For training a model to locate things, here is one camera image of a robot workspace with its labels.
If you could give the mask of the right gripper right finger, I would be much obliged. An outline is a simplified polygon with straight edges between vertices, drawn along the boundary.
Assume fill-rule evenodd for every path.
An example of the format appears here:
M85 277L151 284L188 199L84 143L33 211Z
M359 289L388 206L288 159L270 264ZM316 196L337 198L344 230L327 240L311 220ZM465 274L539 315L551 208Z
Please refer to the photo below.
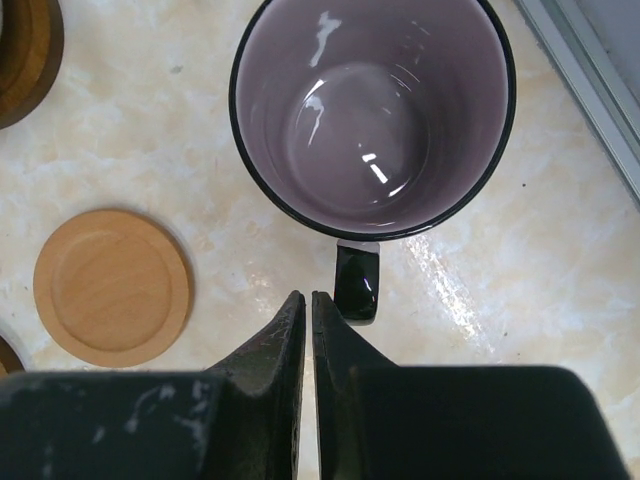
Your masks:
M324 479L624 479L589 389L553 366L399 366L312 296Z

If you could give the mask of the brown ridged wooden coaster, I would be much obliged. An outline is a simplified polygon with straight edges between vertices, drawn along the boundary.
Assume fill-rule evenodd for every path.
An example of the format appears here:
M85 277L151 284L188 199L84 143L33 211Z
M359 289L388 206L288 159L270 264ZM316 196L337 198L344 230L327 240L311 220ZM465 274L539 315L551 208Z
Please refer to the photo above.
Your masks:
M0 377L5 378L10 374L23 372L25 367L12 346L0 337Z

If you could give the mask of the purple glass cup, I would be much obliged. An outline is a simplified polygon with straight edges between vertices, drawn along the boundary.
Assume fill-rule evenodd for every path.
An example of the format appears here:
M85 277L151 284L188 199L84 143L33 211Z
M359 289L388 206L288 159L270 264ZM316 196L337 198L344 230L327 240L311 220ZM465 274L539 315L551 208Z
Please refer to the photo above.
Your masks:
M486 185L516 109L486 1L266 1L229 85L240 157L300 224L334 237L333 301L371 324L380 245L451 218Z

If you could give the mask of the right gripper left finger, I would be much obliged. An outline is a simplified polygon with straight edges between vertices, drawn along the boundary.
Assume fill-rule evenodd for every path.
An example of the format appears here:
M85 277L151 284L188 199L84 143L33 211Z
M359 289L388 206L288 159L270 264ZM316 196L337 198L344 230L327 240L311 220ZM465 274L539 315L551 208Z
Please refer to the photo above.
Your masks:
M306 305L197 371L49 371L1 383L5 479L292 479Z

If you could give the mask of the aluminium frame rail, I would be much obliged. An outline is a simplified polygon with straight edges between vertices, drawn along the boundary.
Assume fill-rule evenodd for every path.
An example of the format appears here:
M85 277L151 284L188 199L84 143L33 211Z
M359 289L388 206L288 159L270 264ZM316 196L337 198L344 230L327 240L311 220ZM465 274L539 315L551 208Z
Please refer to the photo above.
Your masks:
M515 3L634 199L639 198L639 3Z

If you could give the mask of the light wooden coaster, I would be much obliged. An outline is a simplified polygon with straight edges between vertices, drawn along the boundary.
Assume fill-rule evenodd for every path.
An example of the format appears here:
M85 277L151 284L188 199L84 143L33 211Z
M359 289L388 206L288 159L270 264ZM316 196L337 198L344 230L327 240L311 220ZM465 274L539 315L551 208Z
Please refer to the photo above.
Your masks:
M33 294L52 339L108 367L150 361L179 338L192 310L191 264L176 238L148 216L98 209L61 224L34 268Z

